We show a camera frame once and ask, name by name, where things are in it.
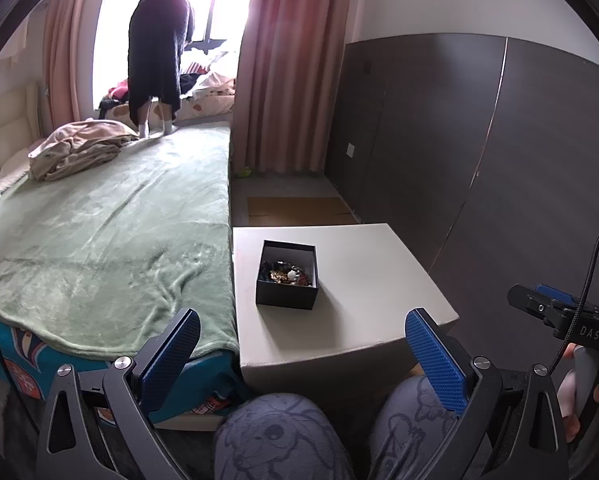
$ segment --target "window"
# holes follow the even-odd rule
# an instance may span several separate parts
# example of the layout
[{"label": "window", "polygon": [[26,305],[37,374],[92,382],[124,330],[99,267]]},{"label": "window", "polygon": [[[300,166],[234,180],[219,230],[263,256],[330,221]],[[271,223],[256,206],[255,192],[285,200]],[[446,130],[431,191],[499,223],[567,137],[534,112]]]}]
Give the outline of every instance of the window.
[{"label": "window", "polygon": [[248,18],[250,0],[190,0],[195,10],[193,43],[187,49],[208,52],[226,40],[239,39]]}]

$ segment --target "person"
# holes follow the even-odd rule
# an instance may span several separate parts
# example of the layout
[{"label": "person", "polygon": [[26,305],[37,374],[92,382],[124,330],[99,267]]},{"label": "person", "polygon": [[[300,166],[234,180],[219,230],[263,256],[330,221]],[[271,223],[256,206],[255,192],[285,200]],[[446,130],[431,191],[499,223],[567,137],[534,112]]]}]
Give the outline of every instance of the person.
[{"label": "person", "polygon": [[160,101],[164,135],[172,133],[181,106],[180,61],[195,28],[189,0],[140,0],[129,26],[129,112],[148,136],[151,100]]},{"label": "person", "polygon": [[[570,343],[564,351],[563,359],[572,359],[577,346]],[[569,372],[557,392],[557,399],[562,410],[566,441],[572,442],[580,431],[580,422],[575,411],[575,372]],[[599,384],[593,392],[593,399],[599,404]]]},{"label": "person", "polygon": [[[569,346],[565,358],[573,355]],[[599,402],[599,385],[595,390]],[[455,422],[425,376],[403,381],[388,397],[368,439],[369,480],[417,477]],[[567,438],[579,431],[577,417],[564,419]],[[464,478],[480,477],[491,452],[487,438]],[[295,394],[269,394],[227,416],[214,436],[217,480],[355,480],[349,456],[323,412]]]}]

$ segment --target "black box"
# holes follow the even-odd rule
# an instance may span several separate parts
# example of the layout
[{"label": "black box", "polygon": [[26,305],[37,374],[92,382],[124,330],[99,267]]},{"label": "black box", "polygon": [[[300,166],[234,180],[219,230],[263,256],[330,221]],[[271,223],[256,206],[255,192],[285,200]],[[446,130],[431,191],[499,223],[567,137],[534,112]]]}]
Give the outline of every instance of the black box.
[{"label": "black box", "polygon": [[310,285],[286,285],[285,283],[265,282],[258,279],[256,286],[257,304],[313,310],[313,304],[319,291],[315,246],[264,240],[260,267],[263,262],[288,262],[303,267],[310,279]]}]

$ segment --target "green fleece blanket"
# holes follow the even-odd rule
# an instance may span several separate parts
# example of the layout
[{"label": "green fleece blanket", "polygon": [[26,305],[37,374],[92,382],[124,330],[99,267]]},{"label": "green fleece blanket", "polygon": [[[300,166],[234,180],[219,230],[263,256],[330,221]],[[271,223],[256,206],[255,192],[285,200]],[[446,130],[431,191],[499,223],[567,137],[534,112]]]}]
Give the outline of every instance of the green fleece blanket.
[{"label": "green fleece blanket", "polygon": [[193,126],[57,182],[18,182],[0,200],[0,320],[112,360],[191,307],[193,356],[237,352],[229,143],[227,123]]}]

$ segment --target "folded blanket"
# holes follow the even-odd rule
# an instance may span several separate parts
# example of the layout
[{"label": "folded blanket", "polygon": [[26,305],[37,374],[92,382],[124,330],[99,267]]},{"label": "folded blanket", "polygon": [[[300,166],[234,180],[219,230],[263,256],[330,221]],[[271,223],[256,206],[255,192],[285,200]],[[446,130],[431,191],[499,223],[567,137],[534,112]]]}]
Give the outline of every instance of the folded blanket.
[{"label": "folded blanket", "polygon": [[59,180],[113,160],[138,134],[117,121],[87,120],[55,130],[29,153],[29,177]]}]

